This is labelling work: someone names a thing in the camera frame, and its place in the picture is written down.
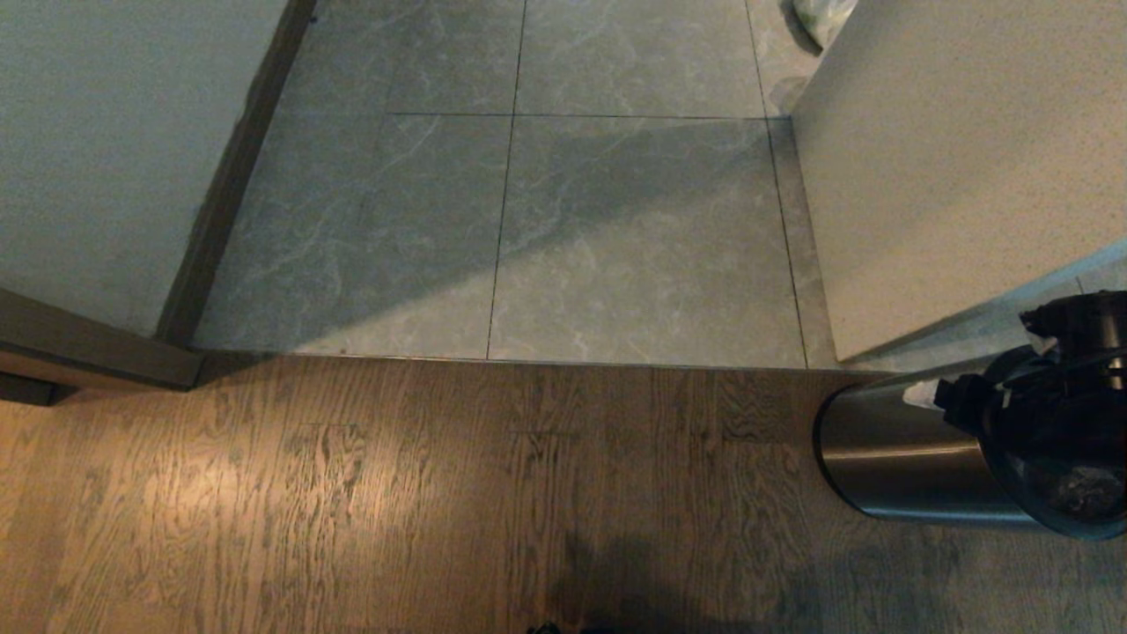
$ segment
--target hardwood floorboard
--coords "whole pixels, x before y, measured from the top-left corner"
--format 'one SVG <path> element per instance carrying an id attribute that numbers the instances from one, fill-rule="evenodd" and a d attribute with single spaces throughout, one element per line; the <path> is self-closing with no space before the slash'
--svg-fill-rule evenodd
<path id="1" fill-rule="evenodd" d="M 1124 541 L 866 518 L 871 376 L 214 356 L 0 404 L 0 633 L 1127 631 Z"/>

